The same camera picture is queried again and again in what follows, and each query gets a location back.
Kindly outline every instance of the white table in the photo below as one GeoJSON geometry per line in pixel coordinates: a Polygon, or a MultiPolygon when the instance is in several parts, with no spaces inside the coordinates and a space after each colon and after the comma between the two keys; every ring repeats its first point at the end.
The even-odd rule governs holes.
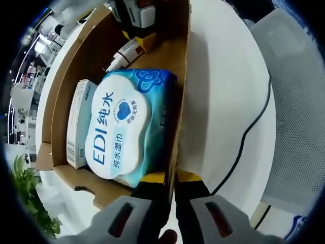
{"type": "MultiPolygon", "coordinates": [[[[227,161],[226,167],[222,168],[221,165],[222,170],[215,172],[209,170],[208,160],[204,161],[204,167],[195,168],[194,171],[202,172],[207,179],[212,179],[211,175],[213,174],[219,175],[219,177],[225,174],[229,167],[228,162],[234,161],[232,159],[238,153],[238,140],[260,113],[265,103],[268,76],[267,72],[265,74],[262,55],[250,31],[228,4],[221,0],[192,0],[191,5],[191,40],[188,53],[186,102],[196,101],[197,103],[192,104],[193,106],[197,106],[201,110],[206,109],[206,118],[208,118],[206,130],[209,131],[210,136],[204,141],[203,156],[205,158],[213,157],[217,162],[218,160],[227,161]],[[204,93],[207,91],[204,90],[207,87],[200,86],[199,82],[202,80],[207,82],[205,86],[208,86],[209,93],[204,93]],[[208,95],[205,96],[208,101],[198,99],[198,92],[201,92],[201,98],[205,94],[208,95]],[[212,143],[219,146],[215,150],[218,152],[217,155],[211,151],[212,143]]],[[[67,39],[46,79],[37,116],[37,151],[42,140],[45,103],[54,75],[81,28],[82,26],[78,27],[67,39]]],[[[238,167],[219,192],[247,213],[249,217],[252,216],[261,199],[271,170],[275,145],[275,119],[274,98],[273,92],[271,92],[268,108],[246,137],[238,167]]],[[[44,185],[58,187],[65,199],[67,208],[59,216],[63,225],[72,234],[77,234],[89,226],[91,218],[99,211],[92,205],[94,196],[88,192],[73,191],[54,171],[41,171],[40,175],[44,185]]],[[[214,184],[216,183],[213,180],[208,182],[209,188],[211,189],[214,184]]],[[[169,222],[164,229],[167,228],[176,230],[179,238],[177,243],[182,243],[175,217],[174,201],[169,222]]]]}

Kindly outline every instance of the green leaves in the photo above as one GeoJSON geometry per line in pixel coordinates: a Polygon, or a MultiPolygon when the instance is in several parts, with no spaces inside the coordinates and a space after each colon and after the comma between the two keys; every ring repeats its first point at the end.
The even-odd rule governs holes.
{"type": "Polygon", "coordinates": [[[60,234],[60,222],[57,219],[52,220],[44,209],[36,192],[36,185],[40,182],[40,178],[35,175],[35,170],[33,168],[24,170],[23,167],[23,156],[16,156],[13,167],[13,181],[21,201],[27,212],[35,218],[45,233],[55,238],[56,234],[60,234]]]}

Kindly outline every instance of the white box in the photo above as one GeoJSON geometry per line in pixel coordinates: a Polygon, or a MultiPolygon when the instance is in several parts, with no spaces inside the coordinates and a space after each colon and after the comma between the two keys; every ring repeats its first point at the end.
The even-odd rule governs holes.
{"type": "Polygon", "coordinates": [[[85,141],[91,119],[91,104],[97,85],[89,80],[77,84],[69,114],[67,131],[67,162],[78,169],[87,164],[85,141]]]}

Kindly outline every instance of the mesh panel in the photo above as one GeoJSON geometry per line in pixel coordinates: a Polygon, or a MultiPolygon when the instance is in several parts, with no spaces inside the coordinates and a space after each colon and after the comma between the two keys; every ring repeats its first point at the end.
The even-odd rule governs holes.
{"type": "Polygon", "coordinates": [[[262,201],[305,215],[325,180],[325,78],[303,29],[277,9],[251,29],[269,69],[276,106],[273,165],[262,201]]]}

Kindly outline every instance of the wet wipes package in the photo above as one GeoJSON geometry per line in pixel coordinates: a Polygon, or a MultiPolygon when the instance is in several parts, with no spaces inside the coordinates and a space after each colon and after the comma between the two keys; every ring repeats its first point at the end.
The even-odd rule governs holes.
{"type": "Polygon", "coordinates": [[[177,77],[164,70],[107,74],[91,105],[85,156],[105,179],[136,187],[164,149],[169,91],[177,77]]]}

